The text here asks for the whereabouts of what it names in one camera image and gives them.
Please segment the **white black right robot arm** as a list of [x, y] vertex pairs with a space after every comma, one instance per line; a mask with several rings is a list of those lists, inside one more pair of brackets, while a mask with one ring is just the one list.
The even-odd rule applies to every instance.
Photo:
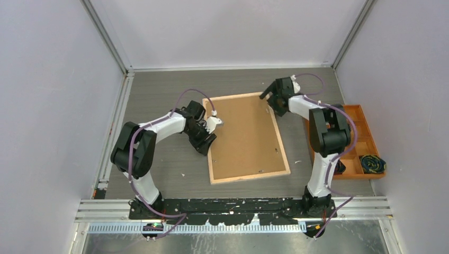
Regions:
[[316, 217], [331, 208], [331, 181], [338, 160], [354, 148], [354, 121], [340, 104], [315, 101], [299, 91], [295, 77], [275, 79], [260, 95], [274, 113], [290, 112], [309, 123], [309, 142], [314, 152], [312, 173], [301, 200], [305, 215]]

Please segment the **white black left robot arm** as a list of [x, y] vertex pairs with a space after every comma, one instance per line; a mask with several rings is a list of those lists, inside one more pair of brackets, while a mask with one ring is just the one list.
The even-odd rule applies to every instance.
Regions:
[[121, 171], [142, 204], [142, 212], [150, 219], [162, 214], [162, 194], [156, 187], [150, 169], [155, 147], [174, 134], [185, 133], [192, 147], [206, 156], [216, 139], [215, 129], [223, 124], [216, 110], [205, 118], [205, 108], [196, 101], [174, 108], [166, 115], [146, 123], [127, 122], [110, 155], [110, 161]]

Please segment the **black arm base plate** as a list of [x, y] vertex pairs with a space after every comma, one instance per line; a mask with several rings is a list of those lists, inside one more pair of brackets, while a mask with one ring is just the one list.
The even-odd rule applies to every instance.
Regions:
[[258, 220], [260, 225], [293, 225], [298, 219], [311, 218], [323, 222], [333, 214], [335, 202], [328, 206], [306, 208], [299, 198], [167, 198], [153, 204], [158, 214], [150, 211], [143, 202], [131, 199], [129, 219], [159, 220], [174, 225], [178, 214], [186, 214], [182, 225], [249, 225]]

